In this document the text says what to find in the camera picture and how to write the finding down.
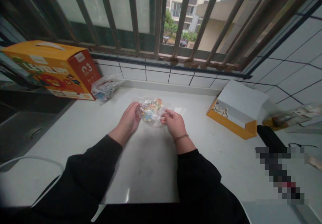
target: hand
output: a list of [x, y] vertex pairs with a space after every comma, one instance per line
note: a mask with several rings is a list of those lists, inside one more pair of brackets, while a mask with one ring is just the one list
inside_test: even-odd
[[130, 136], [137, 130], [140, 116], [136, 114], [138, 102], [132, 102], [123, 113], [120, 122], [108, 135], [124, 146]]
[[172, 138], [175, 140], [177, 137], [187, 134], [183, 118], [180, 114], [172, 110], [165, 110], [166, 113], [162, 114], [162, 124], [167, 124]]

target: black sweater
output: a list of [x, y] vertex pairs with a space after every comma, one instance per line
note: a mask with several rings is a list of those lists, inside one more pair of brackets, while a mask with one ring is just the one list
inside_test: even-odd
[[[106, 135], [84, 154], [69, 157], [57, 184], [35, 207], [15, 215], [12, 223], [90, 223], [121, 152], [122, 146]], [[180, 203], [107, 205], [95, 223], [249, 223], [241, 204], [220, 179], [216, 167], [197, 149], [178, 155]]]

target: white cable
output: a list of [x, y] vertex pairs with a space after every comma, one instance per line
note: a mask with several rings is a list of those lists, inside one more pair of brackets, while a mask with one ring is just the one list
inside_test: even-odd
[[11, 163], [13, 161], [17, 161], [17, 160], [20, 160], [20, 159], [38, 159], [38, 160], [43, 160], [43, 161], [46, 161], [46, 162], [49, 162], [49, 163], [52, 163], [52, 164], [55, 164], [57, 165], [60, 170], [61, 170], [61, 173], [59, 175], [59, 177], [55, 180], [55, 182], [46, 190], [46, 192], [31, 206], [31, 207], [34, 207], [35, 205], [38, 204], [38, 202], [51, 190], [51, 188], [54, 187], [54, 185], [59, 181], [59, 179], [61, 178], [63, 172], [64, 172], [64, 166], [59, 163], [59, 162], [56, 162], [56, 161], [53, 161], [51, 159], [46, 159], [46, 158], [43, 158], [43, 157], [38, 157], [38, 156], [23, 156], [23, 157], [19, 157], [19, 158], [15, 158], [15, 159], [11, 159], [9, 160], [8, 162], [5, 162], [4, 164], [0, 165], [0, 169], [7, 165], [8, 163]]

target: person's left hand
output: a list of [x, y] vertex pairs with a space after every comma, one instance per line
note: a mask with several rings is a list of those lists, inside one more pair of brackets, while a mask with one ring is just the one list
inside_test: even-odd
[[124, 146], [130, 136], [137, 130], [140, 116], [136, 114], [138, 102], [132, 102], [123, 113], [120, 122], [108, 135]]

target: box handle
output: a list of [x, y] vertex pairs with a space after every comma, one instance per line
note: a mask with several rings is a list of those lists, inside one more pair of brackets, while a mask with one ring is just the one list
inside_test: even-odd
[[48, 46], [48, 47], [53, 47], [53, 48], [56, 48], [56, 49], [60, 49], [60, 50], [65, 51], [65, 49], [64, 49], [64, 48], [60, 47], [60, 46], [59, 46], [59, 45], [57, 45], [57, 44], [50, 43], [50, 42], [42, 42], [42, 43], [38, 43], [38, 44], [36, 44], [36, 46]]

